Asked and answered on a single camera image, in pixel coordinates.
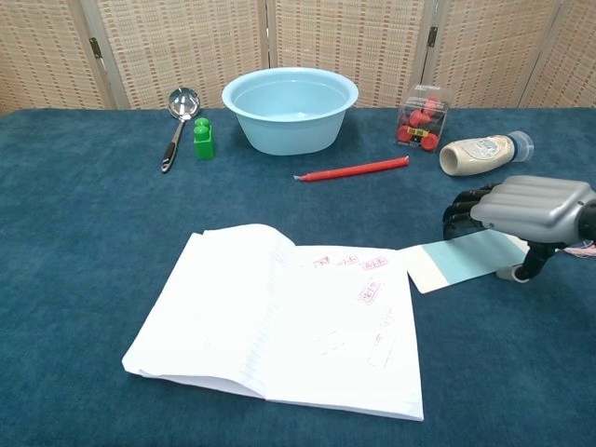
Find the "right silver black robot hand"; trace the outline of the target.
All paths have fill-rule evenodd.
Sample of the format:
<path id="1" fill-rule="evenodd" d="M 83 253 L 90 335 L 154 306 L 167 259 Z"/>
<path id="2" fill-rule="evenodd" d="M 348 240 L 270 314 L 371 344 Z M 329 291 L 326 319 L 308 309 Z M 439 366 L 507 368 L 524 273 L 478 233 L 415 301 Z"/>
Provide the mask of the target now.
<path id="1" fill-rule="evenodd" d="M 582 181 L 514 175 L 460 193 L 445 209 L 442 226 L 446 240 L 491 229 L 525 241 L 523 262 L 497 271 L 525 283 L 556 251 L 595 240 L 595 191 Z"/>

